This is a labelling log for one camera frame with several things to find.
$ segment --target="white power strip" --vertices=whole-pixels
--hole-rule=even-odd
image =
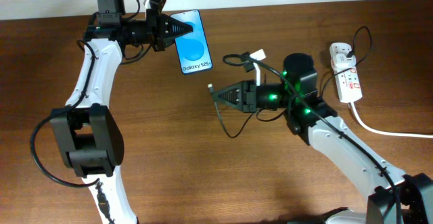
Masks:
[[[331,52],[331,65],[332,69],[334,70],[334,74],[350,68],[350,70],[342,72],[336,77],[338,97],[340,98],[341,102],[348,104],[359,124],[364,127],[364,129],[367,129],[372,133],[378,133],[381,135],[433,139],[433,135],[423,135],[417,133],[391,133],[379,131],[368,127],[361,120],[358,115],[357,109],[355,108],[354,102],[361,99],[363,94],[361,92],[361,84],[359,82],[358,72],[355,68],[357,59],[355,55],[353,55],[351,58],[347,57],[347,54],[351,50],[352,47],[346,43],[334,43],[329,48],[329,51]]]
[[[334,43],[329,48],[334,74],[351,68],[336,76],[338,97],[343,103],[355,102],[363,96],[357,69],[355,68],[357,59],[354,55],[351,58],[347,57],[347,54],[351,50],[352,47],[346,43]]]

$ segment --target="wood grain surface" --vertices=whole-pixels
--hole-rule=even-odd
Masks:
[[[361,118],[385,131],[431,133],[432,8],[433,0],[385,0],[203,10],[211,71],[182,75],[174,46],[118,68],[110,110],[124,137],[122,178],[140,223],[258,223],[341,206],[364,211],[352,183],[293,136],[284,119],[251,120],[240,137],[229,139],[207,84],[220,89],[252,79],[221,58],[257,49],[275,68],[291,53],[310,54],[321,78],[329,70],[330,43],[351,43],[367,25],[374,46],[359,66]],[[74,89],[83,61],[75,41],[87,19],[0,22],[0,223],[100,223],[89,190],[48,180],[29,150],[34,126]],[[366,35],[357,41],[357,52],[366,52]],[[411,175],[433,176],[431,139],[367,132],[338,101],[334,84],[325,99],[379,155]],[[232,133],[247,117],[221,109]],[[81,181],[63,165],[49,125],[37,137],[37,150],[53,174]]]

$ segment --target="green led light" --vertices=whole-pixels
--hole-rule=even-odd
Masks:
[[[270,100],[278,99],[278,95],[270,95],[270,96],[269,96],[269,99],[270,99]]]

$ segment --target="wire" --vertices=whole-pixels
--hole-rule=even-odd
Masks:
[[[230,135],[230,133],[225,128],[225,125],[224,125],[224,122],[223,122],[223,118],[221,117],[221,114],[220,114],[219,109],[218,109],[218,102],[215,102],[215,110],[216,110],[216,114],[218,115],[218,120],[221,123],[221,126],[223,127],[223,130],[224,130],[225,134],[227,136],[229,136],[229,138],[231,138],[231,139],[234,139],[237,136],[239,136],[242,133],[242,131],[244,130],[244,127],[246,126],[247,122],[252,118],[252,116],[254,114],[256,114],[256,112],[251,113],[251,115],[249,115],[249,117],[245,120],[245,122],[242,125],[241,129],[239,130],[239,132],[237,132],[234,136],[232,136],[232,135]]]
[[[139,45],[140,45],[141,48],[140,48],[140,51],[137,53],[137,55],[134,55],[131,58],[127,58],[126,56],[124,56],[123,58],[126,61],[130,61],[130,60],[134,60],[134,59],[138,58],[141,54],[143,54],[143,52],[144,52],[144,46],[143,46],[143,44],[139,44]]]
[[[257,120],[261,121],[261,122],[273,122],[275,120],[277,120],[278,118],[280,118],[281,116],[284,115],[284,113],[286,112],[286,110],[282,111],[280,114],[278,114],[278,116],[273,117],[271,119],[261,119],[258,117],[258,115],[263,111],[264,109],[260,109],[257,113],[256,113],[256,118]]]
[[[420,138],[424,138],[424,139],[433,139],[433,135],[423,135],[423,134],[418,134],[418,133],[391,133],[391,132],[385,132],[385,131],[379,131],[376,129],[372,129],[371,127],[368,127],[359,117],[357,109],[355,108],[355,103],[354,102],[350,102],[348,104],[349,108],[352,110],[353,115],[355,116],[355,118],[357,119],[357,121],[359,122],[359,124],[364,128],[367,129],[370,132],[373,133],[378,133],[381,135],[388,135],[388,136],[399,136],[399,137],[420,137]]]
[[[320,114],[318,114],[314,109],[312,109],[304,100],[304,98],[297,92],[297,90],[295,89],[295,87],[289,82],[289,80],[283,76],[280,72],[276,71],[276,69],[270,67],[269,65],[262,63],[261,61],[255,60],[253,58],[251,58],[250,56],[247,55],[239,55],[239,54],[230,54],[230,55],[225,55],[223,57],[223,62],[231,65],[231,64],[235,64],[233,62],[229,62],[227,61],[227,59],[229,58],[237,58],[240,59],[243,62],[240,63],[236,63],[236,64],[242,64],[244,65],[247,62],[254,62],[257,65],[261,66],[264,69],[267,69],[268,71],[272,72],[273,74],[277,75],[283,82],[286,83],[286,85],[288,86],[288,89],[290,90],[290,92],[292,93],[292,96],[294,96],[295,98],[298,98],[300,103],[307,109],[309,109],[311,111],[311,113],[313,115],[315,115],[319,120],[321,120],[323,123],[325,123],[325,125],[327,125],[330,129],[332,129],[334,132],[336,132],[340,138],[345,138],[347,141],[349,141],[351,144],[354,145],[354,147],[356,147],[358,150],[360,150],[364,155],[366,155],[366,157],[368,157],[368,159],[370,159],[370,161],[372,161],[376,167],[378,168],[378,170],[380,171],[380,173],[386,178],[386,180],[389,182],[390,186],[391,186],[391,190],[392,193],[394,195],[394,201],[396,204],[396,218],[397,218],[397,224],[401,224],[401,201],[400,201],[400,197],[398,195],[398,191],[397,188],[394,184],[394,182],[392,181],[390,175],[388,174],[388,172],[386,171],[386,168],[382,167],[382,165],[369,153],[367,152],[364,148],[362,148],[355,140],[353,140],[352,138],[350,138],[347,134],[345,134],[344,132],[338,130],[337,128],[335,128],[335,126],[333,126],[330,122],[328,122],[326,119],[324,119]]]
[[[150,47],[152,47],[152,46],[149,44],[149,46],[147,47],[147,49],[144,52],[142,52],[143,50],[141,50],[137,55],[130,58],[130,59],[134,59],[136,57],[134,60],[128,60],[129,58],[125,58],[126,60],[128,60],[128,62],[122,62],[122,63],[120,63],[120,65],[127,65],[127,64],[132,64],[134,62],[138,62],[141,58],[143,58],[149,52]]]
[[[138,9],[137,9],[137,11],[135,12],[135,14],[129,16],[128,18],[124,18],[123,20],[124,20],[125,22],[128,22],[129,20],[135,18],[135,16],[137,16],[138,13],[140,12],[140,0],[136,0],[136,1],[137,1],[137,5],[138,5]]]
[[[71,183],[71,182],[64,181],[64,180],[61,180],[61,179],[57,178],[56,176],[52,175],[52,174],[51,174],[51,173],[50,173],[50,172],[49,172],[49,171],[48,171],[48,170],[47,170],[47,169],[42,165],[41,161],[39,160],[39,157],[38,157],[38,155],[37,155],[37,153],[36,153],[35,141],[36,141],[37,133],[39,132],[39,130],[41,130],[42,126],[43,126],[45,123],[49,122],[51,119],[53,119],[53,118],[55,118],[55,117],[57,117],[57,116],[60,116],[60,115],[63,115],[63,114],[65,114],[65,113],[68,113],[68,112],[72,111],[73,109],[75,109],[75,108],[76,108],[76,107],[77,107],[77,106],[78,106],[78,105],[79,105],[79,104],[84,100],[84,98],[85,98],[85,96],[86,96],[87,87],[89,86],[89,81],[90,81],[90,77],[91,77],[91,73],[92,73],[93,67],[94,67],[94,65],[95,65],[95,60],[98,59],[98,58],[95,56],[95,52],[94,52],[94,50],[92,49],[92,47],[88,44],[88,42],[86,42],[86,41],[84,41],[84,40],[82,40],[82,39],[79,39],[79,40],[76,42],[76,44],[80,47],[80,49],[82,49],[82,50],[84,51],[84,48],[81,47],[80,43],[82,43],[82,44],[85,45],[87,48],[89,48],[89,50],[90,50],[92,56],[91,56],[91,63],[90,63],[90,67],[89,67],[89,72],[87,73],[87,77],[86,77],[86,81],[85,81],[85,84],[84,84],[84,87],[83,87],[83,91],[81,91],[81,95],[80,95],[78,101],[77,101],[75,104],[73,104],[72,106],[67,106],[67,107],[65,107],[63,110],[61,110],[60,112],[58,112],[58,113],[56,113],[56,114],[52,114],[52,115],[48,116],[47,118],[43,119],[43,120],[42,120],[40,123],[38,123],[38,125],[35,127],[35,129],[34,129],[34,131],[33,131],[33,133],[32,133],[32,136],[30,137],[30,153],[32,154],[33,160],[35,161],[36,165],[39,167],[39,170],[41,170],[42,173],[43,173],[46,177],[48,177],[49,179],[55,181],[56,183],[62,184],[62,185],[64,185],[64,186],[66,186],[66,187],[76,187],[76,188],[79,188],[79,187],[90,187],[90,186],[92,186],[92,185],[97,184],[97,183],[99,182],[99,179],[96,179],[95,181],[93,181],[93,182],[91,182],[91,183],[86,183],[86,184],[77,184],[77,183]]]
[[[368,27],[367,26],[362,26],[362,27],[360,27],[360,28],[358,28],[358,30],[355,32],[355,35],[353,36],[353,49],[352,49],[352,51],[350,51],[348,54],[347,54],[347,57],[348,58],[351,58],[354,54],[355,54],[355,49],[356,49],[356,47],[357,47],[357,35],[358,35],[358,33],[359,33],[359,31],[361,31],[361,30],[363,30],[363,29],[365,29],[366,31],[367,31],[367,33],[368,33],[368,37],[369,37],[369,40],[370,40],[370,47],[369,47],[369,49],[368,49],[368,51],[367,51],[367,53],[364,55],[364,57],[362,57],[352,68],[354,68],[354,67],[356,67],[356,66],[358,66],[361,62],[363,62],[364,60],[365,60],[365,58],[367,58],[367,56],[370,54],[370,51],[371,51],[371,47],[373,46],[373,38],[371,37],[371,33],[370,33],[370,30],[368,29]],[[333,79],[335,76],[338,76],[339,74],[341,74],[341,73],[343,73],[343,72],[346,72],[346,71],[348,71],[348,70],[350,70],[351,68],[347,68],[347,69],[344,69],[344,70],[342,70],[342,71],[340,71],[340,72],[337,72],[336,74],[334,74],[333,76],[331,76],[331,77],[329,77],[327,80],[326,80],[326,82],[325,82],[325,85],[322,87],[322,89],[321,89],[321,92],[320,92],[320,98],[322,98],[323,97],[323,94],[325,93],[325,89],[326,89],[326,87],[327,87],[327,84],[331,81],[331,79]]]
[[[93,25],[93,24],[95,23],[96,15],[97,15],[98,13],[99,13],[99,12],[94,12],[94,13],[92,14],[92,16],[91,16],[90,19],[89,19],[89,23],[88,23],[87,25]]]

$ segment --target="white robotic arm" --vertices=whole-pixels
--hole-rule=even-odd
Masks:
[[[92,39],[88,42],[95,52],[95,64],[87,87],[86,97],[77,108],[89,108],[93,104],[109,106],[110,94],[113,86],[114,75],[122,62],[122,50],[117,41],[105,39]],[[91,52],[85,46],[85,56],[80,76],[76,82],[71,97],[66,102],[67,106],[75,104],[84,89],[87,74],[91,64]]]
[[[114,75],[122,61],[122,51],[117,41],[109,41],[108,39],[92,39],[88,44],[92,47],[97,59],[95,59],[93,65],[86,97],[76,108],[90,108],[93,104],[108,106]],[[91,51],[85,46],[83,67],[81,68],[74,92],[66,102],[67,106],[75,104],[81,95],[81,91],[84,89],[85,80],[91,64],[91,56]],[[114,167],[111,177],[107,177],[105,174],[87,175],[87,177],[83,177],[83,182],[92,183],[97,179],[99,179],[99,183],[101,184],[101,190],[98,191],[97,186],[94,185],[89,187],[89,189],[96,205],[99,207],[98,211],[102,223],[138,223],[137,217],[129,206],[127,195],[123,187],[120,165]],[[101,201],[101,193],[103,193],[103,198],[105,198],[106,201]],[[101,209],[104,208],[109,211],[109,216],[106,216],[106,213],[101,211]]]
[[[389,176],[395,185],[405,181],[403,175],[405,171],[390,164],[384,160],[369,146],[362,142],[339,117],[328,116],[325,118],[337,129],[343,131],[351,139],[355,140],[364,150],[372,155],[382,167],[386,168]],[[357,187],[365,200],[375,193],[375,188],[382,186],[385,189],[390,188],[389,182],[384,176],[381,176],[377,166],[364,155],[351,142],[340,136],[318,120],[316,125],[309,127],[310,145],[327,156]]]
[[[137,12],[123,18],[123,0],[98,0],[99,12],[92,15],[83,39],[77,42],[85,45],[85,58],[76,87],[66,107],[53,109],[51,115],[35,127],[30,138],[30,151],[44,175],[68,187],[89,187],[104,224],[138,223],[120,173],[123,137],[108,109],[114,76],[125,47],[141,46],[139,54],[125,58],[125,64],[130,64],[140,60],[150,48],[164,51],[177,37],[193,31],[191,25],[162,14],[166,0],[149,0],[146,20],[134,20],[140,10],[139,0],[136,1]],[[143,44],[149,44],[146,51]],[[51,123],[63,163],[74,169],[85,184],[61,180],[42,165],[35,139],[46,122]],[[81,133],[83,127],[91,127],[92,133]]]

